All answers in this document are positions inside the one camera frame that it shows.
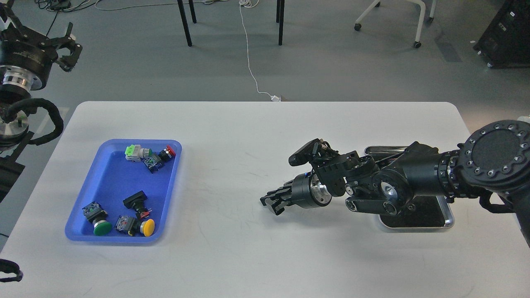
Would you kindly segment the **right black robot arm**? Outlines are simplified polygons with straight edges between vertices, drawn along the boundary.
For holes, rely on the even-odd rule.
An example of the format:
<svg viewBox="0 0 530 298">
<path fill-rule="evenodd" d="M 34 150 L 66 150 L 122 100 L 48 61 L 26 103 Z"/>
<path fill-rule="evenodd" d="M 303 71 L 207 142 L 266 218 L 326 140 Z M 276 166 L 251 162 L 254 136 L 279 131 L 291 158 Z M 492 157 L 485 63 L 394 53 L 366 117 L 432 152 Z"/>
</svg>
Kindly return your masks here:
<svg viewBox="0 0 530 298">
<path fill-rule="evenodd" d="M 348 194 L 350 211 L 403 216 L 418 210 L 416 197 L 479 198 L 490 213 L 515 213 L 529 241 L 529 118 L 500 120 L 473 132 L 458 149 L 440 153 L 414 142 L 407 147 L 368 147 L 339 154 L 323 139 L 306 143 L 288 159 L 310 164 L 260 198 L 280 215 L 286 206 L 317 208 Z"/>
</svg>

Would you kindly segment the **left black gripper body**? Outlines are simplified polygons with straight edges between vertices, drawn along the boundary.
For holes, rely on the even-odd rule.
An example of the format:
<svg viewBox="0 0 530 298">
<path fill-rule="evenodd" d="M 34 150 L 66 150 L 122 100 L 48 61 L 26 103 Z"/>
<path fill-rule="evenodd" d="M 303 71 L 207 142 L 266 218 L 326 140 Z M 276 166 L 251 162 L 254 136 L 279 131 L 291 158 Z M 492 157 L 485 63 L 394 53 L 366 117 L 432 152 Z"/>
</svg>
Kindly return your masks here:
<svg viewBox="0 0 530 298">
<path fill-rule="evenodd" d="M 2 34 L 1 84 L 13 85 L 25 91 L 46 87 L 56 50 L 43 46 L 47 37 L 40 33 Z"/>
</svg>

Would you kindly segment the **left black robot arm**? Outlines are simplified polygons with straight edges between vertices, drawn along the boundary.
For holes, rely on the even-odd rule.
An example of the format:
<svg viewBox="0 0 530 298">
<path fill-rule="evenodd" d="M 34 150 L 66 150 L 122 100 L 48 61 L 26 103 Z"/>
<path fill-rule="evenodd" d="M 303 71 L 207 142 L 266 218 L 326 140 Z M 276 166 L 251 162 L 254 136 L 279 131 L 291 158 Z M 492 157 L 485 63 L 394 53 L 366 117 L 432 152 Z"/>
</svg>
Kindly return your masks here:
<svg viewBox="0 0 530 298">
<path fill-rule="evenodd" d="M 12 154 L 1 158 L 0 197 L 4 199 L 24 170 L 17 158 L 27 145 L 42 145 L 58 138 L 64 120 L 55 104 L 43 98 L 32 98 L 30 91 L 47 85 L 51 68 L 57 64 L 65 72 L 73 70 L 82 46 L 72 35 L 69 23 L 64 36 L 49 38 L 23 25 L 12 11 L 14 1 L 0 5 L 1 12 L 1 151 Z M 54 124 L 49 134 L 34 138 L 29 130 L 29 115 L 45 109 Z"/>
</svg>

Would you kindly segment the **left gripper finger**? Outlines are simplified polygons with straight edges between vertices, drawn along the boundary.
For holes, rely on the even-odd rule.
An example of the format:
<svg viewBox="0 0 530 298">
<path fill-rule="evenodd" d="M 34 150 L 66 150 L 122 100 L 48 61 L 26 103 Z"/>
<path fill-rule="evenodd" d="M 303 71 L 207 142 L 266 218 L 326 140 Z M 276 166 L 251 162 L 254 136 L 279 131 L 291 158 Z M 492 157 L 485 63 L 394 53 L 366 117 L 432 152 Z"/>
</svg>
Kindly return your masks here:
<svg viewBox="0 0 530 298">
<path fill-rule="evenodd" d="M 28 41 L 29 35 L 25 32 L 24 26 L 19 18 L 12 11 L 13 4 L 13 0 L 7 0 L 6 2 L 1 1 L 0 4 L 0 16 L 2 21 L 1 41 Z"/>
<path fill-rule="evenodd" d="M 41 42 L 41 49 L 52 63 L 56 63 L 65 72 L 71 72 L 80 57 L 83 47 L 76 42 L 72 35 L 73 23 L 68 23 L 65 35 L 57 38 L 45 38 Z M 69 55 L 59 56 L 58 51 L 68 49 Z"/>
</svg>

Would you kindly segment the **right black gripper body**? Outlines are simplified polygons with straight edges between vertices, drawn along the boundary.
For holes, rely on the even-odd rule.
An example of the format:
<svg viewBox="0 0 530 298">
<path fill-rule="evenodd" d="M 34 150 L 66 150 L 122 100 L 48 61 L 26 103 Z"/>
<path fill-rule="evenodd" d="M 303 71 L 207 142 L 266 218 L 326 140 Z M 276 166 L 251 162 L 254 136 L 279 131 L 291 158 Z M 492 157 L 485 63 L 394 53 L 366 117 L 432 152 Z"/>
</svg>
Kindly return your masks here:
<svg viewBox="0 0 530 298">
<path fill-rule="evenodd" d="M 299 174 L 293 180 L 290 197 L 292 204 L 302 208 L 317 208 L 329 205 L 331 200 L 332 196 L 316 174 Z"/>
</svg>

